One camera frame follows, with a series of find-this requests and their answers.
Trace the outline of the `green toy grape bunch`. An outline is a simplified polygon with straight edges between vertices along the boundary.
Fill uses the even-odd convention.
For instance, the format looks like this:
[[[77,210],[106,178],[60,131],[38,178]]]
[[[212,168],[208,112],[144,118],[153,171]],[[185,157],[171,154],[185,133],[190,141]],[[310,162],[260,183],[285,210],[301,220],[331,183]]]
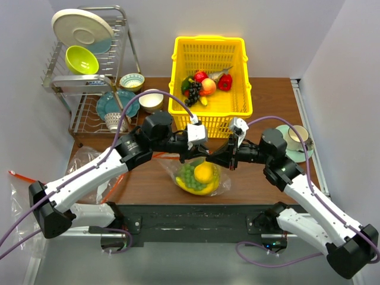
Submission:
[[[191,164],[181,166],[176,175],[176,183],[184,190],[199,192],[206,188],[206,184],[196,180],[194,170],[195,167]]]

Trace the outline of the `clear zip top bag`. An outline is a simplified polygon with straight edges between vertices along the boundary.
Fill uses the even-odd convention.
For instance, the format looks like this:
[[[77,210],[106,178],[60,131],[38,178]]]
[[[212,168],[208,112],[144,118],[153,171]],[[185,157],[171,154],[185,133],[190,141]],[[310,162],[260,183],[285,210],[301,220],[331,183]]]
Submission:
[[[193,166],[198,166],[202,162],[206,162],[204,157],[200,157],[200,158],[188,160],[185,163],[181,163],[179,161],[178,154],[169,154],[169,153],[159,153],[159,154],[154,155],[153,157],[159,161],[160,165],[170,175],[170,177],[172,178],[176,186],[177,184],[175,182],[175,176],[177,175],[177,172],[181,166],[183,166],[184,164],[191,164]],[[213,166],[216,166],[220,171],[220,182],[219,182],[219,187],[217,188],[217,190],[213,192],[212,195],[208,195],[208,197],[223,194],[224,192],[228,191],[231,188],[231,179],[225,174],[225,171],[222,170],[220,166],[214,163],[212,164]]]

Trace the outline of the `yellow toy pear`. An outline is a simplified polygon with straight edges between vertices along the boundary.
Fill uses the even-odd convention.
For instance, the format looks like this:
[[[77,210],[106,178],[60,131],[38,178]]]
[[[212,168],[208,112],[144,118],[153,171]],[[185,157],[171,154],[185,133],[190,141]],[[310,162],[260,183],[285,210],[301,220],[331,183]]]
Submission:
[[[214,179],[213,164],[207,161],[202,162],[194,169],[195,179],[204,184],[211,183]]]

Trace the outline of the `yellow toy banana bunch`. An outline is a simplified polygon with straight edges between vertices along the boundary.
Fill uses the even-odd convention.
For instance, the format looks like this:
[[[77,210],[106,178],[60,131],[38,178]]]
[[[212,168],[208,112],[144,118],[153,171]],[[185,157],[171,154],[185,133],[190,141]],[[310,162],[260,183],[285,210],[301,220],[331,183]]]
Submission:
[[[183,190],[190,193],[190,194],[198,195],[198,196],[212,195],[212,193],[215,192],[217,190],[217,188],[219,187],[219,182],[220,182],[220,171],[219,171],[219,169],[216,166],[213,166],[213,169],[214,169],[214,179],[211,183],[206,184],[206,188],[204,188],[202,191],[195,192],[195,191],[190,190],[190,189],[189,190],[183,189]]]

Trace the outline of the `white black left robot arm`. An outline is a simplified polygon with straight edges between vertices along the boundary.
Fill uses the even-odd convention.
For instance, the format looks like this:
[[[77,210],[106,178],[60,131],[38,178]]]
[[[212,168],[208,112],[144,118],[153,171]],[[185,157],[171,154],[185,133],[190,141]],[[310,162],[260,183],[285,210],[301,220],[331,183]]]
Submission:
[[[207,129],[201,122],[192,120],[176,132],[172,131],[172,122],[169,113],[156,112],[142,125],[118,136],[111,147],[83,167],[53,182],[31,184],[30,208],[43,236],[52,239],[72,227],[85,225],[116,233],[123,226],[123,217],[115,205],[77,202],[99,185],[149,162],[155,152],[178,154],[180,162],[207,156]]]

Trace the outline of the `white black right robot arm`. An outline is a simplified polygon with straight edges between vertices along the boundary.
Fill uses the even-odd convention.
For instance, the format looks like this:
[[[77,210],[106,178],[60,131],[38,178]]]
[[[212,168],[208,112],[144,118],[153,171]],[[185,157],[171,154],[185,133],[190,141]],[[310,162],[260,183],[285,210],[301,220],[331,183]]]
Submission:
[[[307,220],[278,202],[266,212],[265,228],[271,233],[290,232],[319,250],[341,277],[351,279],[365,265],[379,262],[378,231],[361,225],[339,209],[286,155],[287,144],[277,129],[266,129],[259,144],[240,142],[233,134],[206,160],[234,170],[239,162],[264,164],[270,184],[293,198],[313,218]]]

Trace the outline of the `crumpled clear plastic bag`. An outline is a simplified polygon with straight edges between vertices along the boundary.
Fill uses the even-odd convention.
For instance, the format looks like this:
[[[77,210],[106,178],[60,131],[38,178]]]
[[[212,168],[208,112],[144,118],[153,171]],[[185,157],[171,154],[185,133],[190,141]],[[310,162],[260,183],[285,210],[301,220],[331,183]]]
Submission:
[[[79,150],[73,155],[72,159],[68,163],[65,174],[71,174],[72,172],[83,167],[87,163],[96,159],[101,152],[87,146],[79,148]],[[125,173],[115,178],[107,180],[103,184],[92,189],[88,194],[85,194],[78,203],[80,204],[103,204],[110,201],[111,196],[117,190],[125,178]]]

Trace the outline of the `clear bag red zipper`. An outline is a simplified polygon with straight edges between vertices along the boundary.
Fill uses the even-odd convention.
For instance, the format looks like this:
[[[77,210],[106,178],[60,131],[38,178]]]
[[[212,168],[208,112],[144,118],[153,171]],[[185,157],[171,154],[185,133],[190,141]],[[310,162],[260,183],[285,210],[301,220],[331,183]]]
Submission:
[[[13,170],[8,171],[11,182],[11,217],[15,223],[27,210],[29,206],[28,186],[34,182],[31,178],[22,176]],[[24,241],[18,249],[30,254],[33,258],[43,258],[45,256],[46,242],[41,233],[37,233],[30,239],[26,237],[40,230],[40,227],[30,213],[15,229],[11,232],[9,239],[12,245]]]

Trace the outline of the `white cream bowl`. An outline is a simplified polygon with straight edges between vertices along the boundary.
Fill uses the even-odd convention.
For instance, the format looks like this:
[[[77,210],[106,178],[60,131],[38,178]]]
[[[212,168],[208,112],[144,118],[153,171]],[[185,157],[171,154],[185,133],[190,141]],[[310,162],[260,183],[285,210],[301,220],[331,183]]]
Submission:
[[[138,101],[140,106],[149,114],[159,111],[163,107],[163,95],[160,93],[149,93],[141,96]]]

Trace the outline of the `black toy grapes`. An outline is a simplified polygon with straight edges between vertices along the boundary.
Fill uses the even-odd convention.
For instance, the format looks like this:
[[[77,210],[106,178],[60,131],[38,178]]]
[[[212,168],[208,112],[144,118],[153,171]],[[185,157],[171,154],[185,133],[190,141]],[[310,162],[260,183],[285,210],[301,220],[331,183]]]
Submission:
[[[189,83],[189,87],[185,91],[185,97],[186,97],[185,105],[187,107],[191,107],[199,101],[201,97],[200,95],[201,89],[202,89],[201,83],[198,83],[196,81]]]

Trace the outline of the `cream enamel mug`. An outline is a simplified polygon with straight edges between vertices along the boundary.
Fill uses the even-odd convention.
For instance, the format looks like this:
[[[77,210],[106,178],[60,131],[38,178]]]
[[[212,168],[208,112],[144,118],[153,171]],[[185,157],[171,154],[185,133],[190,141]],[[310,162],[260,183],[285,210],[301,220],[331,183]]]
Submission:
[[[289,128],[284,139],[287,142],[287,149],[290,151],[303,152],[302,141],[305,149],[310,149],[309,143],[311,142],[311,137],[308,130],[301,125],[294,125],[292,128]]]

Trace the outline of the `dark green toy pepper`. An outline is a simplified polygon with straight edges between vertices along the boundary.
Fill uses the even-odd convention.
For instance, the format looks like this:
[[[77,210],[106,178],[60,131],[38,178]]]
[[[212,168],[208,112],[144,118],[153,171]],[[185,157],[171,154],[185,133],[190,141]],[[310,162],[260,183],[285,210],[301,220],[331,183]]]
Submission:
[[[181,92],[182,92],[182,94],[185,94],[185,92],[190,89],[191,84],[192,84],[193,81],[194,81],[194,78],[191,75],[188,76],[188,77],[186,77],[182,81],[182,84],[181,84]]]

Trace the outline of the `mint green saucer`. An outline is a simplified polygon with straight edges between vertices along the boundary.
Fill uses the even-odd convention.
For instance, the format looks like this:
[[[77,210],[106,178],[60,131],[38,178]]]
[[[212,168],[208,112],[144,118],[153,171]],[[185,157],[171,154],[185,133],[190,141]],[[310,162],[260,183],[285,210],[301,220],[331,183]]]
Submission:
[[[289,128],[290,127],[288,125],[279,125],[276,127],[276,129],[279,130],[281,132],[281,134],[283,135],[283,138],[285,137],[285,134]],[[310,146],[310,149],[306,151],[308,158],[310,158],[314,152],[314,142],[312,141],[312,138],[311,138],[311,142],[309,143],[309,146]],[[286,155],[288,157],[290,157],[296,163],[302,163],[302,162],[306,161],[304,151],[303,152],[301,152],[301,151],[290,151],[286,148]]]

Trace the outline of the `toy peach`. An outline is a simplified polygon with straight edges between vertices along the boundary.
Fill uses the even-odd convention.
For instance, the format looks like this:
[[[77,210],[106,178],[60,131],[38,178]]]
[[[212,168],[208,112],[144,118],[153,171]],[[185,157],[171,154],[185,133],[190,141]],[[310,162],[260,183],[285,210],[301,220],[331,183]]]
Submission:
[[[215,81],[210,79],[210,78],[206,78],[206,79],[202,80],[201,84],[202,84],[202,90],[201,90],[202,96],[211,95],[217,89]]]

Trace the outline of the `yellow plastic basket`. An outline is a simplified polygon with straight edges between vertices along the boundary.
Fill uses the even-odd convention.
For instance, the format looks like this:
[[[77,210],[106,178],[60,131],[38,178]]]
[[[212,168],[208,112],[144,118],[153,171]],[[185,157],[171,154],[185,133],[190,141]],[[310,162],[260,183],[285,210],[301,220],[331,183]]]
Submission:
[[[211,74],[228,69],[232,77],[229,91],[216,90],[207,97],[207,105],[196,103],[189,108],[206,126],[210,138],[228,137],[234,117],[248,119],[253,113],[247,62],[240,37],[179,36],[175,40],[169,89],[176,99],[186,99],[182,82],[198,71]]]

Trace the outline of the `teal patterned small bowl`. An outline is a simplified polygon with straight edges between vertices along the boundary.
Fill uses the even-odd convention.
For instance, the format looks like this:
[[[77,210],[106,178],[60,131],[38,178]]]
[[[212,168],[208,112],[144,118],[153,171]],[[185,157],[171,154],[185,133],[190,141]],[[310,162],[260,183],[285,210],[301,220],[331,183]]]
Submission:
[[[143,87],[145,77],[139,73],[126,74],[119,80],[119,86],[122,89],[138,92]]]

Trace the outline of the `grey toy fish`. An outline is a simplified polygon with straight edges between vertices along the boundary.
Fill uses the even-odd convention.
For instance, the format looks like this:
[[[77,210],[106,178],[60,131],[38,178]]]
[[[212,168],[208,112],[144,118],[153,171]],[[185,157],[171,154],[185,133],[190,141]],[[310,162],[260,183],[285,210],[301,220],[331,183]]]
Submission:
[[[229,73],[229,70],[231,69],[232,67],[228,67],[228,68],[225,68],[221,71],[216,71],[216,72],[212,72],[210,74],[208,74],[208,77],[210,79],[212,79],[213,81],[215,82],[218,82],[219,79],[223,76],[223,75],[227,75]]]

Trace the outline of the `teal scalloped plate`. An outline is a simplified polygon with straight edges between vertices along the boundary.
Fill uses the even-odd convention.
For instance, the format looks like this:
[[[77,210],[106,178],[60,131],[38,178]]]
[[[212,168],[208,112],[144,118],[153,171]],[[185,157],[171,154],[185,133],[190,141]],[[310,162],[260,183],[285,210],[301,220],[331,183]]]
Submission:
[[[135,97],[135,94],[126,90],[117,91],[120,102],[122,103],[122,108],[124,108],[130,100]],[[96,112],[101,120],[105,121],[105,116],[108,113],[121,112],[118,102],[114,98],[113,92],[107,92],[97,101]],[[130,118],[134,117],[140,109],[140,104],[138,100],[135,100],[132,105],[127,109],[126,115]]]

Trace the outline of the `metal dish rack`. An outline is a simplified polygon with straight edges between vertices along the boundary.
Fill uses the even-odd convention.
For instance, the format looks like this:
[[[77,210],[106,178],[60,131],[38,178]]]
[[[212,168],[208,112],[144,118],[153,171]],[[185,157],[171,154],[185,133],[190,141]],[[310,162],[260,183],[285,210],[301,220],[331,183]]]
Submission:
[[[140,63],[129,28],[126,12],[119,5],[81,6],[76,9],[90,11],[104,19],[113,29],[114,38],[108,52],[95,55],[99,62],[99,70],[92,75],[75,75],[66,66],[65,53],[67,46],[56,37],[50,53],[46,71],[42,78],[42,86],[53,93],[65,106],[70,116],[69,133],[73,137],[79,135],[109,134],[109,130],[96,112],[99,98],[107,92],[113,92],[120,110],[122,103],[117,91],[119,80],[126,72],[123,69],[125,49],[130,46],[132,59],[137,73],[141,72]]]

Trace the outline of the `lime green bowl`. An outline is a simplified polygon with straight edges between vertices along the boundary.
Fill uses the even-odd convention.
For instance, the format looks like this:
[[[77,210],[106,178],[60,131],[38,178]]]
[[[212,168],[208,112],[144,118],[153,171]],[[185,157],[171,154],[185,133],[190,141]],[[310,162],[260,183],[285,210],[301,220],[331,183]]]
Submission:
[[[92,75],[99,70],[94,54],[82,46],[70,46],[65,53],[66,67],[75,75]]]

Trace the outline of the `large cream blue plate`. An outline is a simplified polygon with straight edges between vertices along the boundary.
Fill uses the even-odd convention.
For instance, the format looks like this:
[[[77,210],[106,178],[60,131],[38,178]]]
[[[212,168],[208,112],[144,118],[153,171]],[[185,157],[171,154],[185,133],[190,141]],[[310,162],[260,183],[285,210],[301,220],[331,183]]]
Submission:
[[[53,32],[65,46],[82,46],[95,55],[110,50],[114,32],[102,17],[83,9],[62,9],[51,20]]]

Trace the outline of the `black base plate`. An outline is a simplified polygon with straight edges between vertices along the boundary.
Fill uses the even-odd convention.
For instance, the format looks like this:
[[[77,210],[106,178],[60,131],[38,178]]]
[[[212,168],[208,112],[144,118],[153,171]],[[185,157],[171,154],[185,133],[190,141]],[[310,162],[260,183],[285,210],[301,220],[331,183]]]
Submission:
[[[238,243],[285,235],[272,210],[284,205],[120,205],[133,246],[147,242]]]

